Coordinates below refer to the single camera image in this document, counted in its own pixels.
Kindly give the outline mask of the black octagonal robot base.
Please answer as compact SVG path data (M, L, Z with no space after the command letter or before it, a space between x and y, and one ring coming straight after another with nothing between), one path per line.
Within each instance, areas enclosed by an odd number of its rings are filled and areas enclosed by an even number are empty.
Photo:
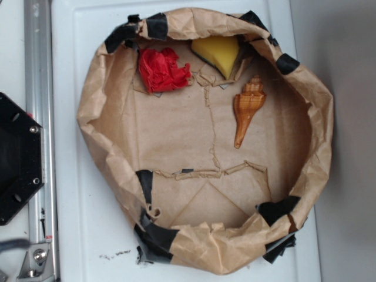
M42 128L1 93L1 225L8 224L43 185Z

